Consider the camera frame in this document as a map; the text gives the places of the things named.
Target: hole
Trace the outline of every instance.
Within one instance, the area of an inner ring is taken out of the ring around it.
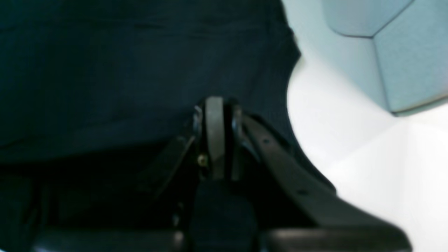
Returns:
[[[299,189],[299,190],[297,190],[297,194],[305,196],[305,195],[308,195],[308,191],[304,190],[304,189]]]

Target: screw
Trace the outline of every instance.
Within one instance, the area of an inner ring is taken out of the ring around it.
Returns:
[[[198,165],[201,167],[207,167],[208,166],[208,157],[206,154],[201,153],[198,156]]]

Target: light blue cushion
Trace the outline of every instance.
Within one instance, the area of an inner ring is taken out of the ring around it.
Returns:
[[[328,25],[349,36],[372,37],[413,0],[322,0]]]
[[[392,112],[448,97],[448,0],[415,0],[374,41]]]

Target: dark fabric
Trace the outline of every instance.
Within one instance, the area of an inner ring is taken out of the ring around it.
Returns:
[[[299,56],[280,0],[0,1],[0,249],[89,208],[157,153],[135,146],[176,134],[210,95],[300,152],[286,110]]]

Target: white floor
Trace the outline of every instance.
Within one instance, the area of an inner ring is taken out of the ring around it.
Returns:
[[[448,104],[393,117],[372,42],[331,31],[320,0],[284,5],[302,51],[288,109],[305,153],[341,198],[405,230],[415,252],[448,251]]]

